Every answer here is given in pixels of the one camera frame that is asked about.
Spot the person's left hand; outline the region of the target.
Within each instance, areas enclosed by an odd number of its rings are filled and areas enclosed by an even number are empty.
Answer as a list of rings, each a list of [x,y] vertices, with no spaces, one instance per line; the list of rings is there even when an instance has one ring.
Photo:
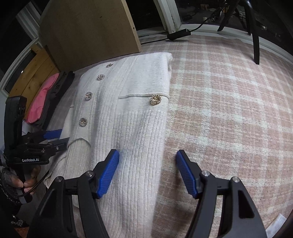
[[[36,165],[17,174],[10,172],[6,175],[6,182],[13,188],[23,189],[24,192],[29,192],[36,186],[40,171],[41,166]]]

